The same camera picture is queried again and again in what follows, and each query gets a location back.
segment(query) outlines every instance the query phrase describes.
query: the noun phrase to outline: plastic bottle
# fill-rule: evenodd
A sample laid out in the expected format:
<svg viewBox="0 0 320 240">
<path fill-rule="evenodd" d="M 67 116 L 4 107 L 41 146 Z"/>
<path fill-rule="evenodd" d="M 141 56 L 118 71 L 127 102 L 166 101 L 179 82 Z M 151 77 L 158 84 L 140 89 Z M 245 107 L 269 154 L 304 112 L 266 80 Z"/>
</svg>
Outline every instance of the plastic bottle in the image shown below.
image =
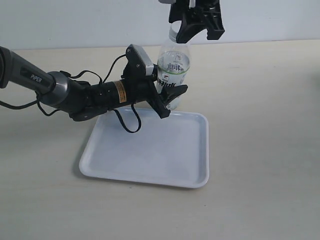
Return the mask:
<svg viewBox="0 0 320 240">
<path fill-rule="evenodd" d="M 181 21 L 175 21 L 171 24 L 169 39 L 161 46 L 158 57 L 158 80 L 156 90 L 161 93 L 164 86 L 176 87 L 182 85 L 187 71 L 190 68 L 189 44 L 176 42 Z M 180 103 L 179 96 L 166 106 L 169 110 L 174 110 Z"/>
</svg>

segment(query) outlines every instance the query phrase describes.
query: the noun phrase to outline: orange label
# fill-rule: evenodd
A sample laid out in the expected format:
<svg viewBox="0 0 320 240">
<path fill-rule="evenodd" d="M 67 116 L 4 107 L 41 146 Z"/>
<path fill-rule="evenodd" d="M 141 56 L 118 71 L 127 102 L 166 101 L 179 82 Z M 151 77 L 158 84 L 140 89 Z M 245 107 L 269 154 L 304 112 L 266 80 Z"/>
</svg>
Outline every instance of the orange label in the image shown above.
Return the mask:
<svg viewBox="0 0 320 240">
<path fill-rule="evenodd" d="M 121 81 L 114 81 L 113 82 L 119 95 L 119 103 L 125 103 L 127 101 L 127 93 L 126 89 Z"/>
</svg>

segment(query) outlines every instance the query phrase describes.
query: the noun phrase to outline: white wall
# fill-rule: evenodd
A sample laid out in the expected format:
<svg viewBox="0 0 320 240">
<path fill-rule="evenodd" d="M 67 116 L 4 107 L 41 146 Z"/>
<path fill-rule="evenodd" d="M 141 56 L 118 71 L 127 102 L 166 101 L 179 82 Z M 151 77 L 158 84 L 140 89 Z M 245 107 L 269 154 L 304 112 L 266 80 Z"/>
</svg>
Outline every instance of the white wall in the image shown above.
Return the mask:
<svg viewBox="0 0 320 240">
<path fill-rule="evenodd" d="M 219 42 L 320 38 L 320 0 L 220 0 Z M 0 45 L 47 49 L 159 45 L 170 6 L 158 0 L 0 0 Z M 212 43 L 202 32 L 193 43 Z"/>
</svg>

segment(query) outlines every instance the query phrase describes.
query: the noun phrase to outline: table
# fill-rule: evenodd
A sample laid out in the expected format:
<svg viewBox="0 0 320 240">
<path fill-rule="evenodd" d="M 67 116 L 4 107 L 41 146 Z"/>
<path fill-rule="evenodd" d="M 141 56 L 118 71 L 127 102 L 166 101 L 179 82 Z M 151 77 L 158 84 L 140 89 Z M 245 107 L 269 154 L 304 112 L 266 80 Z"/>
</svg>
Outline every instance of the table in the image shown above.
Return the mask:
<svg viewBox="0 0 320 240">
<path fill-rule="evenodd" d="M 153 61 L 159 47 L 146 47 Z M 17 51 L 105 75 L 125 48 Z M 185 190 L 84 177 L 96 118 L 0 107 L 1 240 L 300 240 L 320 236 L 320 40 L 194 45 L 178 108 L 209 121 L 210 179 Z M 118 80 L 126 61 L 110 79 Z M 95 76 L 85 80 L 98 82 Z M 9 83 L 0 99 L 34 100 Z"/>
</svg>

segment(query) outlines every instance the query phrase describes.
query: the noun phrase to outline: plastic tray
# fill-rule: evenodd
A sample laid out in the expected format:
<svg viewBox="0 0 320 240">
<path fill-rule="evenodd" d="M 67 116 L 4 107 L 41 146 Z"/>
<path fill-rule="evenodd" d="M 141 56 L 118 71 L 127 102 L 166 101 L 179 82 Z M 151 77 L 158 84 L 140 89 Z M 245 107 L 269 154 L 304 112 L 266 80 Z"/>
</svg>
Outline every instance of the plastic tray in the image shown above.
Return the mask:
<svg viewBox="0 0 320 240">
<path fill-rule="evenodd" d="M 152 109 L 137 108 L 142 128 L 126 132 L 114 112 L 101 115 L 82 154 L 79 168 L 88 177 L 200 188 L 209 179 L 209 125 L 199 113 L 172 111 L 160 119 Z M 137 119 L 119 109 L 131 130 Z"/>
</svg>

